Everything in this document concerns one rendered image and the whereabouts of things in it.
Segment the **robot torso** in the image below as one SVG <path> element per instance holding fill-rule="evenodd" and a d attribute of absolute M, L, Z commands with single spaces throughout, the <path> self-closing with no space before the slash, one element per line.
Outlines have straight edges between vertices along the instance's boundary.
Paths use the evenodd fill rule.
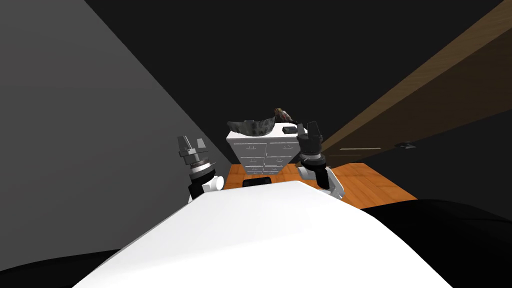
<path fill-rule="evenodd" d="M 366 212 L 300 181 L 207 192 L 73 288 L 452 288 Z"/>

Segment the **brown wooden door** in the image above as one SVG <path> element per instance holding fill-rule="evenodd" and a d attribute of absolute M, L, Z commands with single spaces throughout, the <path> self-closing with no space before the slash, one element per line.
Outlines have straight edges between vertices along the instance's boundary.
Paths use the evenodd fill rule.
<path fill-rule="evenodd" d="M 322 144 L 336 168 L 512 109 L 512 0 L 461 35 Z"/>

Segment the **white chest of drawers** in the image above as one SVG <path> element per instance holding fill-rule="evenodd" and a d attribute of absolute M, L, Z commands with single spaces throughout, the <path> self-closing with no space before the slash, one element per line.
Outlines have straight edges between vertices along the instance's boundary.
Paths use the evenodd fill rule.
<path fill-rule="evenodd" d="M 265 120 L 229 121 L 226 141 L 249 175 L 276 175 L 300 152 L 297 122 L 281 108 Z"/>

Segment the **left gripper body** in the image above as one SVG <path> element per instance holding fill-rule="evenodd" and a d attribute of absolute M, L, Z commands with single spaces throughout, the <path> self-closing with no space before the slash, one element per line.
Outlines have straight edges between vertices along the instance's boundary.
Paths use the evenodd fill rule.
<path fill-rule="evenodd" d="M 191 148 L 186 150 L 179 150 L 179 156 L 183 158 L 186 165 L 192 165 L 194 163 L 203 161 L 208 158 L 207 148 Z"/>

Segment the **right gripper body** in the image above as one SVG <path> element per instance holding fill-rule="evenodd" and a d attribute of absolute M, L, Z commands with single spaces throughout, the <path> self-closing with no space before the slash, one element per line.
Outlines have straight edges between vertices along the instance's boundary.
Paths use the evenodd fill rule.
<path fill-rule="evenodd" d="M 320 154 L 322 151 L 323 136 L 301 134 L 296 137 L 301 154 Z"/>

